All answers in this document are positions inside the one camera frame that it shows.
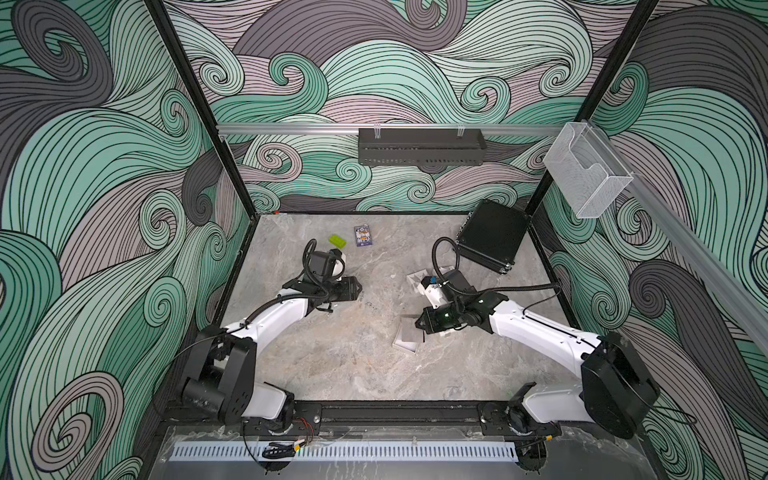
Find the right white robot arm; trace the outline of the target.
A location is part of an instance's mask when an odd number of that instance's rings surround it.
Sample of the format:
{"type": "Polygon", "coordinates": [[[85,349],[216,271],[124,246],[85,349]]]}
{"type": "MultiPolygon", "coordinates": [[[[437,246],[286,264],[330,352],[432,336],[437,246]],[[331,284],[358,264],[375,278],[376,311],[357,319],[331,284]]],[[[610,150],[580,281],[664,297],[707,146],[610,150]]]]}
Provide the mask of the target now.
{"type": "Polygon", "coordinates": [[[568,327],[511,300],[511,286],[475,289],[458,268],[436,267],[420,290],[429,305],[415,326],[424,334],[481,329],[526,345],[576,377],[572,385],[521,387],[508,404],[510,427],[517,434],[571,422],[592,423],[630,439],[651,413],[678,425],[698,422],[691,413],[660,404],[660,386],[632,343],[616,331],[598,335],[568,327]]]}

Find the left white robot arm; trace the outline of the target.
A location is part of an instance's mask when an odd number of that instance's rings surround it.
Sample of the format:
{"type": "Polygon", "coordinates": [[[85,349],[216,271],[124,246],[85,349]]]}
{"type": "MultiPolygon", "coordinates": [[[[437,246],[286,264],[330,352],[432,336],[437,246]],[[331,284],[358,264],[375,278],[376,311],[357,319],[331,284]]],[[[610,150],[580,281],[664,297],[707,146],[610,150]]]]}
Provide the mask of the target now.
{"type": "Polygon", "coordinates": [[[271,429],[287,429],[293,419],[294,395],[269,383],[256,382],[258,356],[288,327],[315,311],[330,313],[335,303],[351,302],[362,285],[347,276],[338,248],[318,251],[310,240],[302,252],[300,273],[276,296],[244,319],[212,326],[188,348],[177,387],[186,407],[224,424],[246,418],[265,421],[271,429]]]}

